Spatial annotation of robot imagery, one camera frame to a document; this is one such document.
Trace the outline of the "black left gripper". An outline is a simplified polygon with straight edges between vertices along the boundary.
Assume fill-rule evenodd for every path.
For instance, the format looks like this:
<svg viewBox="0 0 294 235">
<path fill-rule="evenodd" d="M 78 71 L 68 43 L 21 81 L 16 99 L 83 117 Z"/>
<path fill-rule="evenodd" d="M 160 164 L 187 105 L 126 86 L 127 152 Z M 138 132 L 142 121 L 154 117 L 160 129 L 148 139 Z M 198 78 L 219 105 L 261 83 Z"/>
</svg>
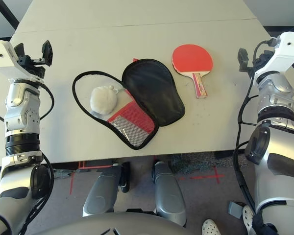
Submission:
<svg viewBox="0 0 294 235">
<path fill-rule="evenodd" d="M 18 64 L 30 74 L 33 74 L 41 79 L 45 77 L 46 69 L 43 65 L 51 66 L 53 59 L 52 46 L 49 40 L 46 40 L 42 45 L 42 58 L 31 59 L 30 56 L 25 55 L 24 44 L 20 43 L 14 47 L 17 55 Z"/>
</svg>

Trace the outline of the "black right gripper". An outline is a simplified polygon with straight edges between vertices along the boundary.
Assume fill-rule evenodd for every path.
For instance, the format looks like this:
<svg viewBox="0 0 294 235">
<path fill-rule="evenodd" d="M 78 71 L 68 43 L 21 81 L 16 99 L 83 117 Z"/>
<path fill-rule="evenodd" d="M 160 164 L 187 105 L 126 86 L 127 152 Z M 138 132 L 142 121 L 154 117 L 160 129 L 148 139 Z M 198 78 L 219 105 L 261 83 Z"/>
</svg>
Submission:
<svg viewBox="0 0 294 235">
<path fill-rule="evenodd" d="M 250 68 L 248 66 L 249 58 L 248 58 L 247 50 L 244 48 L 239 48 L 238 55 L 237 55 L 238 62 L 239 62 L 239 71 L 249 72 L 249 73 L 252 73 L 253 71 L 257 71 L 261 69 L 262 67 L 264 67 L 271 57 L 272 57 L 272 51 L 264 50 L 264 52 L 260 54 L 259 58 L 256 58 L 255 67 Z"/>
</svg>

